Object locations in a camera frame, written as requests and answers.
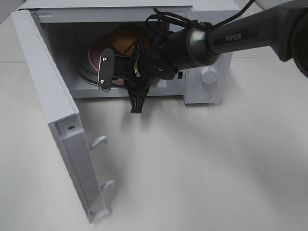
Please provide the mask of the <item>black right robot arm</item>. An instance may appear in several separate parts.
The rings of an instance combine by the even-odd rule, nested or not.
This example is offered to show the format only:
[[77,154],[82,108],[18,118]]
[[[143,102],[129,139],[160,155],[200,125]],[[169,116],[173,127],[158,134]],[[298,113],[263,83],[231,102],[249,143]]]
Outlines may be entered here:
[[228,52],[269,46],[281,61],[293,60],[303,75],[308,73],[305,0],[292,0],[245,18],[237,13],[215,25],[154,9],[145,26],[156,40],[130,62],[125,87],[132,113],[142,112],[152,80],[172,80],[178,71],[212,65]]

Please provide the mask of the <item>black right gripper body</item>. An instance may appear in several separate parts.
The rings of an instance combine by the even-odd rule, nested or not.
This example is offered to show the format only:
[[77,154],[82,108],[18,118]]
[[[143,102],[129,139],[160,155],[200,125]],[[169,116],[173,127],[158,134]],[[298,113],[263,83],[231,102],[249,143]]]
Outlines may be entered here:
[[124,85],[130,97],[146,98],[152,83],[158,80],[145,61],[145,57],[124,57]]

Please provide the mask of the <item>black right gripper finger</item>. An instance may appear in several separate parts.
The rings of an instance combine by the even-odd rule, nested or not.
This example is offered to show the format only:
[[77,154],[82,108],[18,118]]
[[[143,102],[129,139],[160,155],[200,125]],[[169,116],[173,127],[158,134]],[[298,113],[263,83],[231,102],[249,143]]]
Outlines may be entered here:
[[142,113],[142,107],[147,97],[148,89],[129,89],[128,95],[131,103],[131,113]]

